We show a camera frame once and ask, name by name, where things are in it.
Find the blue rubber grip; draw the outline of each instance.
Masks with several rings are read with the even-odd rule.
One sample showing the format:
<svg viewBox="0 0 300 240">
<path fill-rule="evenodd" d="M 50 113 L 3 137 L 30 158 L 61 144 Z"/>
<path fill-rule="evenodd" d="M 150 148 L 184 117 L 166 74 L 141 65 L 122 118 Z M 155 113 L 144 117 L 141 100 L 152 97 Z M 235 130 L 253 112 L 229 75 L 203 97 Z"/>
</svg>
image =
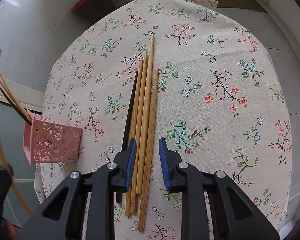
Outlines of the blue rubber grip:
<svg viewBox="0 0 300 240">
<path fill-rule="evenodd" d="M 131 150 L 129 153 L 129 159 L 128 159 L 128 163 L 127 163 L 126 182 L 124 183 L 124 187 L 126 188 L 127 191 L 131 187 L 134 163 L 135 163 L 136 154 L 137 154 L 136 140 L 135 139 L 131 139 L 131 140 L 132 140 L 132 147 L 131 147 Z"/>
<path fill-rule="evenodd" d="M 161 170 L 162 170 L 162 176 L 163 176 L 163 182 L 165 187 L 167 188 L 167 191 L 170 191 L 171 183 L 170 183 L 170 171 L 168 166 L 168 160 L 166 157 L 166 152 L 163 146 L 162 139 L 159 140 L 159 156 L 160 156 L 160 162 L 161 162 Z"/>
</svg>

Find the table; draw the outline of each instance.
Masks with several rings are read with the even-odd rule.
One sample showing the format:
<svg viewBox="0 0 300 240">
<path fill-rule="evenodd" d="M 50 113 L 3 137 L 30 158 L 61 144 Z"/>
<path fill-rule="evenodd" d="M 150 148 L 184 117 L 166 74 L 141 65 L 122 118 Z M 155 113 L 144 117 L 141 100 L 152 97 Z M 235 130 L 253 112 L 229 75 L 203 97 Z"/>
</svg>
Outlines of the table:
<svg viewBox="0 0 300 240">
<path fill-rule="evenodd" d="M 51 71 L 43 114 L 83 128 L 80 156 L 78 163 L 37 165 L 41 202 L 71 171 L 95 171 L 121 150 L 137 63 L 154 33 L 160 75 L 146 231 L 138 232 L 137 215 L 124 216 L 123 198 L 114 206 L 116 238 L 180 238 L 181 195 L 165 190 L 160 137 L 199 170 L 225 171 L 280 230 L 292 163 L 284 95 L 267 50 L 218 14 L 217 3 L 135 0 L 64 52 Z"/>
</svg>

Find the round table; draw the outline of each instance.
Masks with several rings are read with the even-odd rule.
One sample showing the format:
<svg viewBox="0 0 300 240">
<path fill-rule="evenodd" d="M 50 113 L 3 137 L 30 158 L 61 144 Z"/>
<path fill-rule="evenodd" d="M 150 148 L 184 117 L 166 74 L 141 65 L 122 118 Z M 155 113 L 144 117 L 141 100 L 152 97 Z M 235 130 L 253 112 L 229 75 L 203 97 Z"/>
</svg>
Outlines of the round table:
<svg viewBox="0 0 300 240">
<path fill-rule="evenodd" d="M 218 14 L 217 3 L 135 0 L 64 52 L 51 71 L 43 114 L 83 128 L 80 156 L 77 163 L 37 165 L 41 202 L 71 171 L 95 171 L 121 151 L 134 75 L 154 33 L 160 74 L 145 232 L 138 232 L 138 214 L 124 216 L 123 198 L 114 206 L 116 238 L 180 238 L 181 195 L 164 187 L 161 137 L 200 171 L 225 171 L 280 230 L 292 163 L 284 95 L 267 50 Z"/>
</svg>

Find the hand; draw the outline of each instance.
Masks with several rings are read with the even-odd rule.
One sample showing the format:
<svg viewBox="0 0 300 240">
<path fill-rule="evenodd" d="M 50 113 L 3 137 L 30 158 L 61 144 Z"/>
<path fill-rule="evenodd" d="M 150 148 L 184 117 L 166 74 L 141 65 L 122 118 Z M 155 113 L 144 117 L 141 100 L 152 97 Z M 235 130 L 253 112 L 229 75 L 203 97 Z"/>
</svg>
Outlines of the hand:
<svg viewBox="0 0 300 240">
<path fill-rule="evenodd" d="M 15 239 L 17 236 L 17 233 L 19 231 L 19 228 L 16 228 L 9 220 L 4 220 L 5 223 L 5 227 L 8 231 L 9 236 L 11 237 L 11 239 Z"/>
</svg>

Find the floral print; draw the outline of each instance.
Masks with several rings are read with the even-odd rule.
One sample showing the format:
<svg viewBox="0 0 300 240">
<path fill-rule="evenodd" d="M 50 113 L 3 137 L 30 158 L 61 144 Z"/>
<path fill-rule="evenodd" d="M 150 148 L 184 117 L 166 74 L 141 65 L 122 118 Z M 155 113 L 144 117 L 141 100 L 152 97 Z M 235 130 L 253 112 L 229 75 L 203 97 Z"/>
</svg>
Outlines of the floral print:
<svg viewBox="0 0 300 240">
<path fill-rule="evenodd" d="M 138 63 L 154 34 L 159 86 L 145 232 L 138 232 L 138 214 L 124 216 L 123 195 L 122 204 L 114 203 L 116 238 L 180 239 L 182 196 L 164 187 L 161 137 L 199 170 L 224 170 L 281 228 L 292 161 L 285 98 L 266 49 L 218 14 L 217 3 L 135 0 L 95 23 L 64 52 L 51 70 L 43 114 L 83 129 L 79 160 L 37 165 L 41 202 L 71 171 L 97 171 L 120 151 Z"/>
</svg>

